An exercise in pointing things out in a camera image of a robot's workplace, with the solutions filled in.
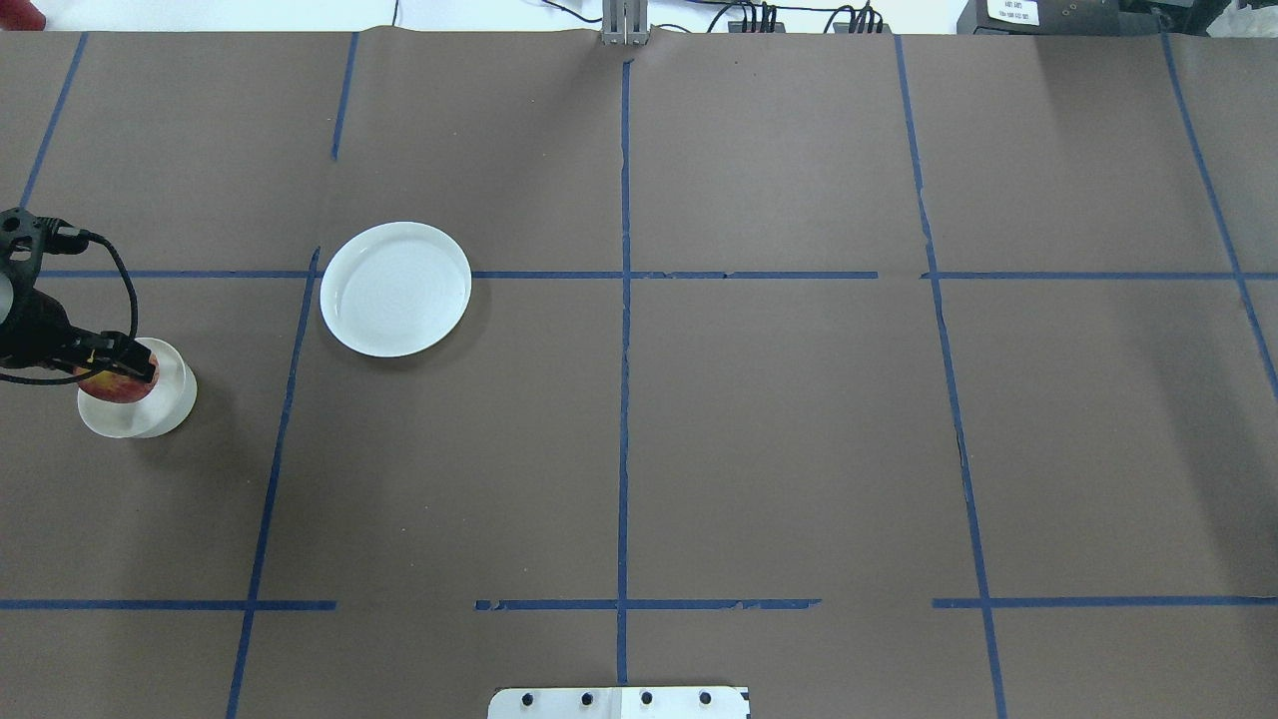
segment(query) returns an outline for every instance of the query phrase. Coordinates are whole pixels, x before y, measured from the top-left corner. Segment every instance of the white floor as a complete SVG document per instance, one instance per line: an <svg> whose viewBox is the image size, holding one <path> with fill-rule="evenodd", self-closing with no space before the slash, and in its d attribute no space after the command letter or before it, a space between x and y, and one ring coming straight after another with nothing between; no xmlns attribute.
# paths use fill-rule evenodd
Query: white floor
<svg viewBox="0 0 1278 719"><path fill-rule="evenodd" d="M395 0L35 0L49 29L82 31L349 31L391 24ZM601 0L561 0L597 18ZM837 8L832 0L782 5ZM875 0L874 8L900 33L952 33L964 0ZM704 32L714 5L651 0L649 20ZM737 17L731 10L728 17ZM820 32L828 11L781 10L787 32ZM395 24L435 31L548 31L583 27L573 15L541 0L400 0ZM716 32L727 23L720 20Z"/></svg>

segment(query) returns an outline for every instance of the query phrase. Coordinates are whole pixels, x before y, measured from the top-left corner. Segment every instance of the apple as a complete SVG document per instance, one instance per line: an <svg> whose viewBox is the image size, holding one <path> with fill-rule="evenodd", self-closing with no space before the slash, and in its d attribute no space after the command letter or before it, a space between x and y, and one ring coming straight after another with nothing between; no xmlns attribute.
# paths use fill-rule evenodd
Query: apple
<svg viewBox="0 0 1278 719"><path fill-rule="evenodd" d="M151 388L156 387L156 381L160 379L157 359L153 351L151 352L151 367L156 368L156 372L151 375L150 383L143 383L133 378L125 378L124 375L116 375L115 373L98 373L87 381L81 381L78 386L82 391L84 391L84 395L101 400L102 402L129 405L142 400L147 395L151 395ZM81 370L77 374L83 375L86 373L88 373L88 370Z"/></svg>

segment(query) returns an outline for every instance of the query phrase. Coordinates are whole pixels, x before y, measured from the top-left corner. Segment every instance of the gray table surface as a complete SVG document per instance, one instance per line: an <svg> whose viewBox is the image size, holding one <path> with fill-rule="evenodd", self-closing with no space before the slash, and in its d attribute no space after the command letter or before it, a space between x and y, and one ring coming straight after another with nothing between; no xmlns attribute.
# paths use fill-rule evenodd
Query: gray table surface
<svg viewBox="0 0 1278 719"><path fill-rule="evenodd" d="M1273 716L1274 41L0 57L5 204L111 238L201 382L143 442L0 388L6 719L479 718L617 683ZM372 359L313 295L391 220L456 238L474 295ZM120 327L109 267L40 286Z"/></svg>

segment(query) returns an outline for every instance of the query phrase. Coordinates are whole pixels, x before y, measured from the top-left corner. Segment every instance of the white plate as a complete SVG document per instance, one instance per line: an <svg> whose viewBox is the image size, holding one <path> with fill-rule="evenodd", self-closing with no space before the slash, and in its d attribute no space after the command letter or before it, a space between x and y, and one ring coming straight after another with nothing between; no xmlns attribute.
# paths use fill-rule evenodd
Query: white plate
<svg viewBox="0 0 1278 719"><path fill-rule="evenodd" d="M419 222L357 234L320 284L320 310L334 336L373 356L403 356L440 341L469 301L466 254L442 230Z"/></svg>

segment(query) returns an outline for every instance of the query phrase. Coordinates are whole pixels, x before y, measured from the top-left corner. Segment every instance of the red object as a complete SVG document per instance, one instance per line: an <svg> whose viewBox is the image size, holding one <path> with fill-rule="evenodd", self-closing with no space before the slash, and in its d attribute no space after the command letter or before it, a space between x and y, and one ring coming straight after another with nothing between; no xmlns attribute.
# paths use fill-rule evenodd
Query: red object
<svg viewBox="0 0 1278 719"><path fill-rule="evenodd" d="M45 29L45 14L31 0L0 0L0 28Z"/></svg>

